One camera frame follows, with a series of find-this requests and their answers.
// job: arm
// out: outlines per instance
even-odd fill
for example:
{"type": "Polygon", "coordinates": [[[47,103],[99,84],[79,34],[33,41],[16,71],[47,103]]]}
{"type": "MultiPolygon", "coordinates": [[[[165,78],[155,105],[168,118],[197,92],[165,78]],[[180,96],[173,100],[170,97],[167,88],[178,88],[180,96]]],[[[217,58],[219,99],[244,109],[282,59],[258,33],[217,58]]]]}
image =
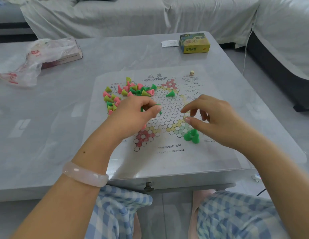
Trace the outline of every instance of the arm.
{"type": "MultiPolygon", "coordinates": [[[[161,106],[149,97],[131,96],[123,100],[85,141],[72,162],[105,174],[117,145],[138,132],[160,110],[161,106]],[[141,106],[149,109],[141,113],[141,106]]],[[[84,238],[99,190],[62,174],[11,238],[84,238]]]]}
{"type": "Polygon", "coordinates": [[[181,112],[186,122],[244,154],[256,167],[291,238],[309,238],[309,176],[271,141],[244,122],[228,102],[200,96],[181,112]],[[194,116],[200,110],[202,120],[194,116]]]}

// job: gray floor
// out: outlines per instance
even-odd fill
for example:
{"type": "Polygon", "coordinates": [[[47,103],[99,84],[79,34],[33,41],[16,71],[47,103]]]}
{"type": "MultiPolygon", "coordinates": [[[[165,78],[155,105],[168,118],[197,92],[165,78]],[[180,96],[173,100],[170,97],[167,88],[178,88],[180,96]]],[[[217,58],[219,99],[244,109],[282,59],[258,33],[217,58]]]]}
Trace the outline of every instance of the gray floor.
{"type": "MultiPolygon", "coordinates": [[[[236,67],[242,71],[244,53],[225,51],[236,67]]],[[[268,78],[259,66],[246,58],[245,78],[268,105],[277,119],[300,145],[308,157],[304,169],[309,173],[309,112],[297,113],[293,104],[268,78]]],[[[247,177],[229,191],[256,195],[264,185],[247,177]]],[[[265,191],[260,196],[269,198],[265,191]]],[[[0,239],[8,238],[38,200],[0,203],[0,239]]],[[[186,239],[192,208],[192,192],[155,194],[153,204],[138,211],[142,237],[147,239],[186,239]]]]}

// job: hand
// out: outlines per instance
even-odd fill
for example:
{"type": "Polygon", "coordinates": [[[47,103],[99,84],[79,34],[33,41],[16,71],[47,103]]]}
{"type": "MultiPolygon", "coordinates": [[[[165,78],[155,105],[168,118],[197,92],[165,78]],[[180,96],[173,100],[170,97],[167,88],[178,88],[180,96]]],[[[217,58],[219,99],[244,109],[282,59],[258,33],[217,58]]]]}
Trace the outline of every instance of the hand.
{"type": "Polygon", "coordinates": [[[156,105],[148,96],[129,96],[121,101],[102,126],[110,127],[112,133],[122,140],[139,132],[161,109],[162,107],[156,105]]]}
{"type": "Polygon", "coordinates": [[[212,96],[199,96],[181,110],[182,113],[187,111],[190,111],[190,117],[185,118],[185,122],[218,143],[240,152],[251,139],[261,136],[234,111],[228,102],[212,96]],[[198,109],[202,120],[207,120],[209,123],[193,117],[198,109]]]}

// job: plastic bag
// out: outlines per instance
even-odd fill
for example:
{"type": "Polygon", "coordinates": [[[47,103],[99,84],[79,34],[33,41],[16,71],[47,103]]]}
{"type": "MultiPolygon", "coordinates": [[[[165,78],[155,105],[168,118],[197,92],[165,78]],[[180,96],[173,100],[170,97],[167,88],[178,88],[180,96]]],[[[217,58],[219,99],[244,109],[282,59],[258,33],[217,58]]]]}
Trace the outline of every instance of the plastic bag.
{"type": "Polygon", "coordinates": [[[69,39],[41,39],[29,44],[27,54],[15,55],[0,64],[0,79],[17,86],[31,87],[37,84],[42,64],[59,60],[64,52],[76,43],[69,39]]]}

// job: left hand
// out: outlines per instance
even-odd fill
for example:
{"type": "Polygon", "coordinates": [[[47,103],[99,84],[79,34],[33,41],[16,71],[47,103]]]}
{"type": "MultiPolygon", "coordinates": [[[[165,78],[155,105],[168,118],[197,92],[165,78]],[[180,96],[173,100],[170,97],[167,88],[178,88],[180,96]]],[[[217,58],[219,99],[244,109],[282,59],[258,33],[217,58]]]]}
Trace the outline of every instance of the left hand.
{"type": "Polygon", "coordinates": [[[112,133],[123,140],[139,132],[161,109],[161,105],[156,105],[156,102],[148,96],[129,96],[121,101],[102,126],[111,128],[112,133]]]}

